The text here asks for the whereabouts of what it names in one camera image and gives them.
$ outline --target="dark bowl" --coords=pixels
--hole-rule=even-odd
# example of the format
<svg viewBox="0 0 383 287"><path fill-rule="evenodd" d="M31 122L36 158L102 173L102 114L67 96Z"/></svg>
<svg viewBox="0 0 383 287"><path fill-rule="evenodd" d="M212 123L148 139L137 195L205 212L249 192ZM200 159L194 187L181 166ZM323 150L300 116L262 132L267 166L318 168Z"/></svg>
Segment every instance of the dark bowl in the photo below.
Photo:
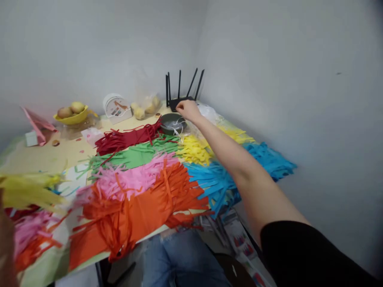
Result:
<svg viewBox="0 0 383 287"><path fill-rule="evenodd" d="M178 125L178 127L176 128L176 131L179 134L182 132L182 130L185 130L186 128L185 119L181 115L175 113L163 115L161 117L161 123L162 132L170 136L174 135L174 129L169 128L169 126L171 126L172 124L181 123L181 125Z"/></svg>

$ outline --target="tabletop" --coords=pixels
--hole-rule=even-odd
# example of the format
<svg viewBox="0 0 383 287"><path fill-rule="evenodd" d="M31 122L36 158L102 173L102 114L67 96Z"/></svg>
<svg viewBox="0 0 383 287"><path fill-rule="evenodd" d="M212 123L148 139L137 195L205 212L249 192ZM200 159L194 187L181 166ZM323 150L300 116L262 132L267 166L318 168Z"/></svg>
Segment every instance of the tabletop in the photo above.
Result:
<svg viewBox="0 0 383 287"><path fill-rule="evenodd" d="M165 104L158 111L164 115L171 113L170 108ZM106 117L101 117L101 131L114 130L130 130L145 124L154 124L158 119L154 116L145 120L137 120L131 117L123 122L112 125ZM56 147L52 145L54 140L59 140L60 144ZM96 149L93 148L84 138L81 140L67 140L61 138L61 133L53 133L49 141L44 146L27 147L24 138L16 143L13 142L2 154L2 166L0 173L30 173L30 172L49 172L61 173L65 167L74 167L79 165L79 160L87 159L94 156ZM168 227L163 225L153 233L138 241L141 242ZM42 264L46 258L50 256L54 258L54 266L46 266ZM98 262L109 256L109 252L103 252L91 258L87 262L81 264L71 272L81 270L95 262ZM46 251L33 265L28 267L22 274L21 287L29 286L46 286L51 282L65 276L67 274L67 266L69 265L69 248L62 248L57 251L51 248Z"/></svg>

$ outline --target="hand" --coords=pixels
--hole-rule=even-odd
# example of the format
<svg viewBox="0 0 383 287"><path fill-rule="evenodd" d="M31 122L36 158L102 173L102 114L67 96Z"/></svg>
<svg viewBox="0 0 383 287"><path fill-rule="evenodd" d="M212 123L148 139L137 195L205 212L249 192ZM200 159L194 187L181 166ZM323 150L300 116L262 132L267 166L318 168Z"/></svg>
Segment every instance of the hand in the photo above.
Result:
<svg viewBox="0 0 383 287"><path fill-rule="evenodd" d="M3 182L4 179L4 177L0 178L0 183ZM12 221L5 214L3 208L3 193L4 190L0 189L0 258L13 258L15 228Z"/></svg>
<svg viewBox="0 0 383 287"><path fill-rule="evenodd" d="M197 104L192 100L183 100L179 102L176 110L181 114L181 116L184 117L185 120L189 120L192 123L202 117Z"/></svg>

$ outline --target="jeans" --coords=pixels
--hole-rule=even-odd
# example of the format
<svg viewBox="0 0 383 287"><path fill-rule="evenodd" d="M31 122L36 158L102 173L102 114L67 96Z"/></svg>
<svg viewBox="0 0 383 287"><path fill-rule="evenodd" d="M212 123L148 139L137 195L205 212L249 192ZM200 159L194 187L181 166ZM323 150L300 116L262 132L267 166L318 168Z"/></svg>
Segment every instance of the jeans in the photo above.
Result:
<svg viewBox="0 0 383 287"><path fill-rule="evenodd" d="M230 283L195 230L149 239L142 287L215 287Z"/></svg>

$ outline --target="blue crepe paper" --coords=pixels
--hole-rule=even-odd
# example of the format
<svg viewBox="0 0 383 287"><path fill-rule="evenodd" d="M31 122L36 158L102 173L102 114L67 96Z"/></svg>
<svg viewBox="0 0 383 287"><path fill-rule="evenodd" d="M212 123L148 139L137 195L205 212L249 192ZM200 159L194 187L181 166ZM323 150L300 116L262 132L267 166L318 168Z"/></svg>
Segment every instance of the blue crepe paper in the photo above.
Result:
<svg viewBox="0 0 383 287"><path fill-rule="evenodd" d="M293 169L297 168L294 163L284 159L279 152L269 148L265 142L260 145L248 143L243 147L263 166L275 182L293 174ZM215 212L212 215L214 219L224 205L230 208L241 201L233 178L219 162L213 161L209 166L195 163L187 163L185 166L188 168L190 181L197 181L198 185L205 189L199 199L206 196L209 198L210 207Z"/></svg>

